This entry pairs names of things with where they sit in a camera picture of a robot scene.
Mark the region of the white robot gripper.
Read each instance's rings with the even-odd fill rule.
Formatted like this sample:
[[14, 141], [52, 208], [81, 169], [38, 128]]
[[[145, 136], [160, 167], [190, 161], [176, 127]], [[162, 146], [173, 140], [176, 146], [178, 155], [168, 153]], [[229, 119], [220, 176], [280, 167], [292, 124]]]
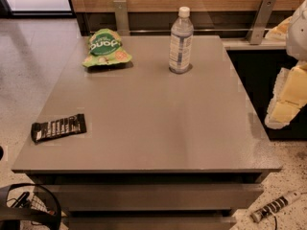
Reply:
[[[307, 0], [265, 35], [267, 40], [286, 40], [287, 54], [297, 60], [307, 60]], [[307, 104], [307, 62], [299, 61], [292, 69], [281, 68], [277, 74], [265, 125], [280, 129]]]

